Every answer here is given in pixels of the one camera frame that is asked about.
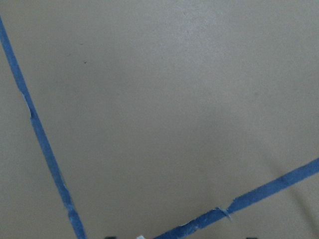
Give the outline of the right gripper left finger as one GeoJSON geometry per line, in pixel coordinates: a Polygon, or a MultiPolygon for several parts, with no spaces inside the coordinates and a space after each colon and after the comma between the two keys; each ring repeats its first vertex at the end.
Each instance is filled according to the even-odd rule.
{"type": "Polygon", "coordinates": [[[105,237],[104,239],[117,239],[117,237],[105,237]]]}

